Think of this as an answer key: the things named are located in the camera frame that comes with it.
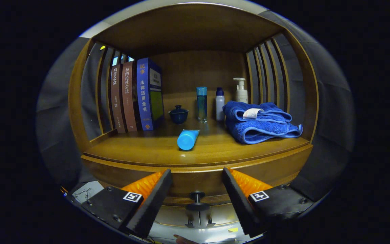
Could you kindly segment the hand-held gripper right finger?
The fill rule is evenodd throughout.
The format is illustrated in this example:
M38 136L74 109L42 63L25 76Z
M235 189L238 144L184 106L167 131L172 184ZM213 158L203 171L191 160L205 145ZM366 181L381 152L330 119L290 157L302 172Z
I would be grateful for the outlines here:
M294 221L314 204L286 184L272 187L232 168L223 168L222 181L243 232L250 237Z

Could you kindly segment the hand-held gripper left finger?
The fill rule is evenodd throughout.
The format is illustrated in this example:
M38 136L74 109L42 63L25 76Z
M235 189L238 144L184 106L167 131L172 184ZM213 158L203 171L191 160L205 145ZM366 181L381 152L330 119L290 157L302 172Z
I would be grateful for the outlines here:
M172 173L166 169L123 188L104 188L81 207L120 232L147 238L171 185Z

